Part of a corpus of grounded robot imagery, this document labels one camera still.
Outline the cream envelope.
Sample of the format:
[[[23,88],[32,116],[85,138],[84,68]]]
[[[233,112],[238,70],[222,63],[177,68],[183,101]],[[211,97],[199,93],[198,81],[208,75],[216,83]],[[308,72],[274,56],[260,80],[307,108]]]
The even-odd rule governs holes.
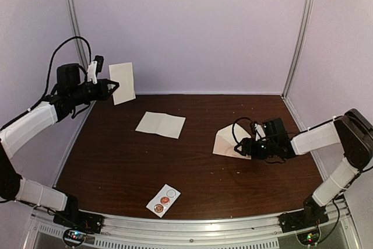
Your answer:
[[[219,156],[243,159],[238,157],[238,154],[234,151],[237,142],[234,140],[232,127],[233,124],[217,131],[212,153]],[[238,124],[234,125],[234,135],[237,141],[241,141],[242,138],[251,138],[250,134]]]

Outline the cream letter paper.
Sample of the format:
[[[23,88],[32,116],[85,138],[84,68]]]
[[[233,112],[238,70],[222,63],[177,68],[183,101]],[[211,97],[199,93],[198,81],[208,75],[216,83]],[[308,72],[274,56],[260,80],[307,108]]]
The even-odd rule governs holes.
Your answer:
[[[115,106],[136,99],[132,62],[110,65],[109,73],[110,79],[119,83],[112,95]]]

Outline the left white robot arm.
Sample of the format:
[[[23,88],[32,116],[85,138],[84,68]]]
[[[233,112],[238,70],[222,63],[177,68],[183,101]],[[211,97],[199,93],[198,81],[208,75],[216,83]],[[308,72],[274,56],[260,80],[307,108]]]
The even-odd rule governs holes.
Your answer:
[[[23,201],[61,212],[61,218],[71,228],[78,228],[84,216],[71,205],[63,192],[28,180],[18,174],[11,159],[29,140],[67,116],[75,118],[77,107],[89,107],[93,101],[105,101],[119,88],[119,83],[99,79],[102,63],[92,61],[87,70],[81,65],[65,64],[57,68],[57,82],[51,94],[27,110],[16,121],[1,129],[1,198]]]

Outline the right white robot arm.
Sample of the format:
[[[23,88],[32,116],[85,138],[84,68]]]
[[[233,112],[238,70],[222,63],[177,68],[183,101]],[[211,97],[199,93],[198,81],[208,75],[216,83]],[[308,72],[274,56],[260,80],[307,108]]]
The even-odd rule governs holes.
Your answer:
[[[342,146],[341,163],[304,201],[298,220],[307,227],[321,217],[322,208],[369,170],[372,160],[372,124],[355,108],[294,134],[286,131],[281,118],[271,118],[261,124],[251,122],[251,130],[255,139],[234,140],[234,151],[240,156],[260,160],[278,156],[286,161],[327,146]]]

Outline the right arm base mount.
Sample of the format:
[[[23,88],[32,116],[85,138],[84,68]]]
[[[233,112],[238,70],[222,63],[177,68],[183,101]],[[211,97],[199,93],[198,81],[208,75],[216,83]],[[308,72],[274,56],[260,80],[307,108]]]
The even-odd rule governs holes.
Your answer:
[[[312,196],[303,203],[303,209],[284,212],[279,216],[279,225],[283,233],[296,232],[297,240],[302,246],[315,246],[321,240],[321,223],[329,221],[326,206],[318,205]]]

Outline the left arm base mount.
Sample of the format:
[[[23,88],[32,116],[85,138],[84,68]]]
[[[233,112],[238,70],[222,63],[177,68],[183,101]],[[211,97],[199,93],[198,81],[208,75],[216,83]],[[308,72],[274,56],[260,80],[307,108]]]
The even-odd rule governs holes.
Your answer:
[[[81,246],[90,234],[100,234],[104,216],[81,211],[78,199],[68,196],[65,209],[56,211],[49,209],[53,215],[53,222],[66,227],[62,234],[62,241],[70,248]]]

